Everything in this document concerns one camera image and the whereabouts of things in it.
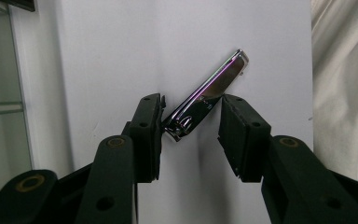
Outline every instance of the white backdrop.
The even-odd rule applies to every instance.
[[[120,134],[139,100],[165,116],[235,49],[250,58],[227,93],[312,147],[310,1],[37,1],[12,8],[34,168],[63,176]],[[268,223],[259,184],[231,172],[220,106],[189,136],[162,138],[160,180],[139,186],[140,223]]]

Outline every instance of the black plastic bracket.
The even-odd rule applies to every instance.
[[[34,11],[34,0],[0,0],[1,2],[8,3],[13,7],[20,7],[27,11]]]
[[[164,96],[159,93],[141,99],[127,123],[123,134],[134,143],[135,180],[137,183],[150,183],[158,179],[159,156],[161,154],[161,116],[165,107]]]
[[[242,182],[260,182],[271,126],[242,98],[222,99],[218,140]]]
[[[358,203],[310,149],[275,136],[262,192],[272,223],[358,223]]]

